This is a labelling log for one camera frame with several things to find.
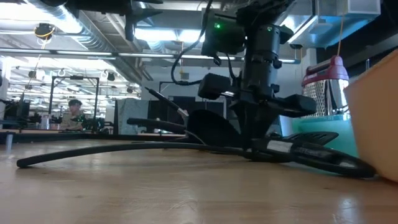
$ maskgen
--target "pipe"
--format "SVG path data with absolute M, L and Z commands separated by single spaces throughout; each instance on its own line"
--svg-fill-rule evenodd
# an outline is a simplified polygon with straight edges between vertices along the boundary
M 24 0 L 27 4 L 35 6 L 42 12 L 54 16 L 56 26 L 66 33 L 79 33 L 85 37 L 74 37 L 74 39 L 88 50 L 98 52 L 114 52 L 116 49 L 103 37 L 102 33 L 96 29 L 90 19 L 84 13 L 80 13 L 79 20 L 70 13 L 65 6 L 51 7 L 41 0 Z M 142 72 L 138 68 L 129 65 L 123 58 L 117 58 L 110 62 L 121 75 L 130 82 L 140 83 Z

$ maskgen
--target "wooden table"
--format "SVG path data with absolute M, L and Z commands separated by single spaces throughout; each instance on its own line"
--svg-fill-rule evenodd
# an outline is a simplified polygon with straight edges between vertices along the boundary
M 0 155 L 0 222 L 397 223 L 398 185 L 184 150 L 125 151 L 18 169 L 18 158 L 111 141 L 15 144 Z

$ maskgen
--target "orange bin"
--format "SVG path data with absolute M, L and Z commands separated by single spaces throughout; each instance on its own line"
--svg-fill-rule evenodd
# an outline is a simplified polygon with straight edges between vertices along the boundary
M 398 50 L 344 90 L 358 154 L 398 182 Z

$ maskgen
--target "man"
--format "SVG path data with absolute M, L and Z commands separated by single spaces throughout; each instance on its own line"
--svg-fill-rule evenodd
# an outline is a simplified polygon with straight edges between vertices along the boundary
M 80 111 L 81 101 L 80 100 L 70 100 L 69 103 L 70 114 L 64 114 L 61 123 L 61 129 L 63 130 L 82 130 L 82 122 L 72 121 L 73 118 L 81 116 L 83 113 Z

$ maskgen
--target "lamp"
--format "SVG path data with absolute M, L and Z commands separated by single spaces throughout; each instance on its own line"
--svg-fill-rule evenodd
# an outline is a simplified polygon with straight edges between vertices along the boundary
M 126 91 L 127 91 L 128 93 L 132 93 L 133 90 L 134 90 L 134 89 L 133 89 L 131 86 L 127 86 L 127 90 L 126 90 Z
M 107 80 L 113 82 L 115 79 L 113 72 L 108 72 Z

